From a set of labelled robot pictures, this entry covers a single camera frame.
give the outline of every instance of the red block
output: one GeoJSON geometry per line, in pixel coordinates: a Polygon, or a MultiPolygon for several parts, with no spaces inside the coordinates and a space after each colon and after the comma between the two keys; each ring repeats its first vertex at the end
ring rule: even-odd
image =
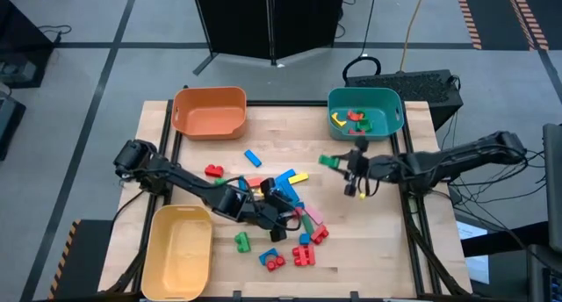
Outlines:
{"type": "Polygon", "coordinates": [[[214,176],[217,178],[221,178],[222,175],[224,175],[225,170],[221,167],[221,166],[215,166],[212,164],[209,164],[209,166],[207,166],[205,168],[205,175],[207,176],[214,176]]]}
{"type": "Polygon", "coordinates": [[[352,110],[348,111],[348,119],[351,121],[360,121],[363,119],[364,115],[362,113],[355,113],[352,110]]]}
{"type": "Polygon", "coordinates": [[[318,228],[316,228],[316,231],[310,235],[310,239],[313,240],[314,244],[319,245],[325,238],[328,237],[328,235],[328,230],[323,224],[321,224],[318,228]]]}
{"type": "Polygon", "coordinates": [[[295,256],[295,266],[307,266],[316,264],[314,257],[314,248],[312,245],[298,246],[292,249],[292,255],[295,256]]]}
{"type": "Polygon", "coordinates": [[[260,186],[260,183],[262,183],[263,178],[261,177],[250,178],[250,179],[246,179],[246,181],[248,181],[250,188],[255,188],[260,186]]]}
{"type": "Polygon", "coordinates": [[[349,129],[349,134],[355,134],[355,135],[365,135],[365,130],[361,130],[359,132],[353,130],[353,129],[349,129]]]}
{"type": "Polygon", "coordinates": [[[277,257],[275,257],[275,259],[272,259],[268,262],[265,263],[265,267],[267,268],[267,270],[269,272],[272,272],[275,269],[278,269],[279,267],[283,266],[285,264],[285,259],[283,258],[282,255],[279,255],[277,257]]]}

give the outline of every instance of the toy block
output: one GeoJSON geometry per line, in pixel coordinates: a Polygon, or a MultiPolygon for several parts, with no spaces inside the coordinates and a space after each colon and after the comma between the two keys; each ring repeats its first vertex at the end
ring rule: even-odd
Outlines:
{"type": "Polygon", "coordinates": [[[360,121],[364,118],[364,116],[365,116],[364,112],[361,111],[359,113],[355,113],[352,110],[348,111],[348,120],[351,121],[356,121],[356,122],[360,121]]]}
{"type": "Polygon", "coordinates": [[[240,232],[234,237],[234,241],[238,244],[239,253],[248,253],[251,249],[249,246],[249,238],[246,232],[240,232]]]}
{"type": "Polygon", "coordinates": [[[214,176],[214,177],[221,178],[222,175],[224,175],[224,173],[225,173],[225,170],[221,166],[215,166],[215,165],[209,164],[205,168],[205,175],[207,175],[207,176],[214,176]]]}
{"type": "Polygon", "coordinates": [[[272,248],[272,249],[266,251],[265,253],[260,255],[260,262],[262,263],[262,266],[265,266],[265,259],[269,255],[274,255],[275,257],[279,256],[279,254],[277,253],[277,250],[275,248],[272,248]]]}
{"type": "Polygon", "coordinates": [[[289,169],[286,172],[284,172],[283,174],[277,176],[275,178],[275,184],[281,183],[285,180],[289,180],[290,177],[297,175],[297,173],[295,172],[295,169],[289,169]]]}
{"type": "Polygon", "coordinates": [[[257,156],[251,150],[247,150],[246,152],[244,152],[244,155],[246,155],[246,157],[254,164],[254,166],[260,167],[260,165],[262,165],[262,161],[260,161],[260,159],[257,158],[257,156]]]}
{"type": "Polygon", "coordinates": [[[291,200],[291,204],[292,205],[296,205],[297,202],[300,201],[299,199],[299,195],[297,194],[297,192],[292,188],[291,184],[289,183],[289,181],[285,180],[283,182],[279,183],[279,188],[281,189],[281,191],[283,191],[285,193],[285,196],[288,197],[291,200]]]}
{"type": "Polygon", "coordinates": [[[371,122],[368,119],[362,119],[355,124],[355,130],[357,132],[370,132],[372,130],[371,122]]]}
{"type": "Polygon", "coordinates": [[[314,226],[313,223],[310,221],[310,218],[308,217],[308,214],[305,214],[302,216],[302,224],[305,226],[305,230],[306,232],[311,235],[314,233],[314,226]]]}
{"type": "Polygon", "coordinates": [[[283,257],[283,255],[279,255],[275,257],[275,259],[268,261],[265,264],[265,267],[269,272],[272,272],[273,270],[276,270],[283,265],[285,265],[285,258],[283,257]]]}
{"type": "Polygon", "coordinates": [[[348,134],[353,134],[353,135],[365,135],[365,131],[364,131],[364,130],[361,130],[361,131],[359,131],[359,132],[356,132],[356,131],[353,130],[353,129],[349,129],[349,130],[348,130],[348,134]]]}
{"type": "Polygon", "coordinates": [[[307,173],[298,174],[289,178],[290,184],[300,183],[301,181],[305,181],[308,179],[307,173]]]}
{"type": "Polygon", "coordinates": [[[260,183],[263,181],[263,178],[255,177],[246,180],[248,181],[250,187],[255,188],[260,186],[260,183]]]}
{"type": "Polygon", "coordinates": [[[295,257],[295,266],[315,265],[316,257],[312,245],[297,246],[292,249],[292,255],[295,257]]]}
{"type": "Polygon", "coordinates": [[[348,123],[348,121],[340,121],[339,119],[337,119],[337,112],[334,112],[332,114],[332,121],[334,121],[334,123],[339,127],[343,127],[346,123],[348,123]]]}
{"type": "Polygon", "coordinates": [[[299,244],[300,245],[310,244],[310,234],[309,233],[302,233],[299,237],[299,244]]]}
{"type": "Polygon", "coordinates": [[[326,227],[322,224],[322,225],[318,226],[318,228],[316,229],[316,231],[310,235],[310,239],[313,240],[314,244],[320,245],[320,243],[322,243],[322,241],[323,241],[325,238],[327,238],[328,235],[329,235],[328,230],[327,230],[326,227]]]}
{"type": "Polygon", "coordinates": [[[318,158],[318,163],[331,168],[337,168],[338,166],[340,166],[340,159],[326,155],[320,155],[320,157],[318,158]]]}
{"type": "Polygon", "coordinates": [[[242,180],[243,177],[244,176],[240,176],[240,179],[238,179],[238,188],[245,191],[248,187],[246,187],[246,183],[242,180]]]}
{"type": "Polygon", "coordinates": [[[309,205],[306,208],[306,213],[308,214],[310,219],[312,219],[314,223],[316,223],[316,225],[321,225],[323,223],[324,218],[322,217],[322,213],[314,209],[312,206],[309,205]]]}

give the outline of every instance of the green block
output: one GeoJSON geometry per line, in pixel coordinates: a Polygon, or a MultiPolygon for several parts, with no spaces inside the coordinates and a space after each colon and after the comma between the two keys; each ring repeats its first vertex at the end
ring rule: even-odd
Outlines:
{"type": "Polygon", "coordinates": [[[249,238],[246,232],[239,232],[235,237],[234,241],[238,244],[239,253],[248,253],[250,251],[249,238]]]}
{"type": "Polygon", "coordinates": [[[321,163],[322,165],[326,165],[328,167],[331,168],[337,168],[340,165],[340,159],[339,158],[332,158],[330,156],[326,156],[326,155],[320,155],[320,158],[318,159],[318,162],[321,163]]]}
{"type": "Polygon", "coordinates": [[[308,214],[302,216],[302,224],[305,225],[305,230],[309,235],[314,234],[313,222],[310,221],[308,214]]]}
{"type": "Polygon", "coordinates": [[[371,122],[368,119],[362,119],[355,124],[356,131],[370,132],[372,130],[371,122]]]}

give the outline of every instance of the blue block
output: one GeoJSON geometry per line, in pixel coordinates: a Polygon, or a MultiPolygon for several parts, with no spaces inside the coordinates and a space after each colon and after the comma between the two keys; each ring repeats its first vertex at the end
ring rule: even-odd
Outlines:
{"type": "Polygon", "coordinates": [[[262,263],[263,266],[265,266],[265,259],[269,255],[274,255],[275,257],[279,256],[279,254],[277,253],[277,250],[275,248],[272,248],[272,249],[266,251],[265,253],[261,254],[260,255],[260,262],[262,263]]]}
{"type": "Polygon", "coordinates": [[[297,202],[300,201],[299,195],[297,192],[292,188],[291,184],[288,180],[279,183],[280,189],[285,193],[285,195],[291,200],[292,205],[296,205],[297,202]]]}
{"type": "Polygon", "coordinates": [[[238,179],[238,188],[240,188],[240,189],[242,189],[242,190],[245,191],[248,187],[246,187],[246,184],[244,183],[243,180],[238,179]]]}
{"type": "Polygon", "coordinates": [[[260,161],[260,159],[257,158],[257,156],[251,150],[247,150],[246,152],[244,152],[244,154],[254,164],[254,166],[260,167],[260,165],[262,165],[262,161],[260,161]]]}
{"type": "Polygon", "coordinates": [[[297,175],[297,173],[295,172],[295,169],[289,169],[286,172],[284,172],[283,174],[277,176],[277,178],[275,178],[275,184],[279,184],[283,181],[286,181],[287,183],[289,182],[289,178],[292,176],[297,175]]]}
{"type": "Polygon", "coordinates": [[[299,237],[299,244],[300,245],[310,244],[310,235],[308,233],[302,233],[299,237]]]}

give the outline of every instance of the wooden table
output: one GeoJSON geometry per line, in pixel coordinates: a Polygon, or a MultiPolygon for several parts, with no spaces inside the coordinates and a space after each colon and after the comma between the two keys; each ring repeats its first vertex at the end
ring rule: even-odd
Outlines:
{"type": "MultiPolygon", "coordinates": [[[[166,109],[165,101],[147,101],[140,116],[136,138],[159,144],[166,109]]],[[[360,200],[343,195],[341,175],[320,165],[321,154],[349,151],[353,143],[331,140],[325,107],[249,107],[248,131],[238,140],[182,140],[179,162],[190,172],[205,177],[209,163],[222,165],[225,177],[245,175],[277,176],[288,169],[306,172],[310,178],[293,187],[300,198],[324,215],[329,237],[315,248],[316,265],[296,267],[291,249],[298,245],[299,233],[289,232],[288,240],[271,243],[269,233],[256,226],[237,224],[211,214],[214,221],[213,259],[209,282],[202,296],[346,298],[358,291],[361,298],[414,298],[414,283],[407,249],[397,185],[382,183],[373,198],[360,200]],[[262,160],[260,168],[244,156],[252,149],[262,160]],[[234,236],[248,233],[252,252],[239,254],[234,236]],[[269,273],[258,256],[275,247],[289,258],[287,265],[269,273]]],[[[415,150],[436,151],[435,132],[427,103],[407,103],[407,117],[415,150]]],[[[172,150],[170,133],[167,155],[172,150]]],[[[400,134],[401,151],[404,152],[400,134]]],[[[389,140],[372,142],[367,156],[391,155],[389,140]]],[[[446,192],[440,184],[436,190],[446,192]]],[[[138,184],[128,184],[119,206],[138,192],[138,184]]],[[[107,289],[129,265],[139,249],[148,197],[131,204],[115,224],[105,258],[99,290],[107,289]]],[[[202,205],[199,198],[174,189],[172,204],[202,205]]],[[[472,291],[465,258],[449,199],[425,197],[434,250],[459,284],[472,291]]],[[[431,292],[427,262],[420,253],[426,292],[431,292]]]]}

